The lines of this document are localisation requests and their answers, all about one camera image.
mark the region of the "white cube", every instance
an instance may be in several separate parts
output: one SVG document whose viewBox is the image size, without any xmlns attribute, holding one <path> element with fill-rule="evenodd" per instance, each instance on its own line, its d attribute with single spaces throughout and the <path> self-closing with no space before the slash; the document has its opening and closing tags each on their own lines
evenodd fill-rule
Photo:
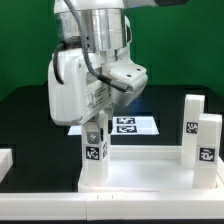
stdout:
<svg viewBox="0 0 224 224">
<path fill-rule="evenodd" d="M 216 187 L 221 131 L 221 115 L 200 115 L 194 188 L 214 189 Z"/>
<path fill-rule="evenodd" d="M 187 95 L 185 98 L 181 165 L 194 168 L 197 147 L 198 120 L 204 111 L 205 96 Z"/>
</svg>

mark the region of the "white post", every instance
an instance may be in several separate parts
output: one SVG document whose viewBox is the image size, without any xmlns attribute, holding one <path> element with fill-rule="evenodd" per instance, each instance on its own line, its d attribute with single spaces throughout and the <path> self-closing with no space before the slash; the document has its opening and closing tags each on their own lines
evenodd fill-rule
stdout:
<svg viewBox="0 0 224 224">
<path fill-rule="evenodd" d="M 103 186 L 108 177 L 108 116 L 100 114 L 82 126 L 83 183 Z"/>
<path fill-rule="evenodd" d="M 204 111 L 205 96 L 187 95 L 185 99 L 181 165 L 194 168 L 197 147 L 198 120 Z"/>
<path fill-rule="evenodd" d="M 221 131 L 221 115 L 200 115 L 194 188 L 214 189 L 216 187 Z"/>
</svg>

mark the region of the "white panel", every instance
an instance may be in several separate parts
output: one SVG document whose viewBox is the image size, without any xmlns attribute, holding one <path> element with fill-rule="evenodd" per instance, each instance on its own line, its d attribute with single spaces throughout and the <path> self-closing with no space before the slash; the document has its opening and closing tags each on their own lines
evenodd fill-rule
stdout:
<svg viewBox="0 0 224 224">
<path fill-rule="evenodd" d="M 11 149 L 0 149 L 0 183 L 12 166 Z"/>
</svg>

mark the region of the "qr-like marker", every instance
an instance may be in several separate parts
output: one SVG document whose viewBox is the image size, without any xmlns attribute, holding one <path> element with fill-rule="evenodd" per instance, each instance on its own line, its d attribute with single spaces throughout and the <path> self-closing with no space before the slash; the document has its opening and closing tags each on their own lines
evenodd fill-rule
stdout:
<svg viewBox="0 0 224 224">
<path fill-rule="evenodd" d="M 96 147 L 86 147 L 86 159 L 100 160 L 100 149 Z"/>
<path fill-rule="evenodd" d="M 117 124 L 136 124 L 135 118 L 117 118 Z"/>
<path fill-rule="evenodd" d="M 103 146 L 103 158 L 107 156 L 108 150 L 107 150 L 107 142 Z"/>
<path fill-rule="evenodd" d="M 117 133 L 137 133 L 136 126 L 117 126 Z"/>
<path fill-rule="evenodd" d="M 188 133 L 188 134 L 197 134 L 198 133 L 198 123 L 187 122 L 186 133 Z"/>
<path fill-rule="evenodd" d="M 200 148 L 199 161 L 214 163 L 215 162 L 215 149 Z"/>
</svg>

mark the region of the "black cable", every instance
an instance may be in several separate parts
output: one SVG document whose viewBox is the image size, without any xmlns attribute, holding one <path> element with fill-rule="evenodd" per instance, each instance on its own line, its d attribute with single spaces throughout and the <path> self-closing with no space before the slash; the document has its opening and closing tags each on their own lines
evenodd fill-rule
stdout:
<svg viewBox="0 0 224 224">
<path fill-rule="evenodd" d="M 61 76 L 58 71 L 58 54 L 61 51 L 72 49 L 72 48 L 80 48 L 81 47 L 81 41 L 79 37 L 73 37 L 67 40 L 62 41 L 56 48 L 53 56 L 53 69 L 54 69 L 54 75 L 58 83 L 61 85 L 64 84 L 63 80 L 61 79 Z"/>
<path fill-rule="evenodd" d="M 64 85 L 64 82 L 61 79 L 61 76 L 58 72 L 58 54 L 60 51 L 64 50 L 65 48 L 65 44 L 64 43 L 60 43 L 55 52 L 54 52 L 54 57 L 53 57 L 53 68 L 54 68 L 54 75 L 56 80 L 58 81 L 58 83 L 60 83 L 61 85 Z"/>
</svg>

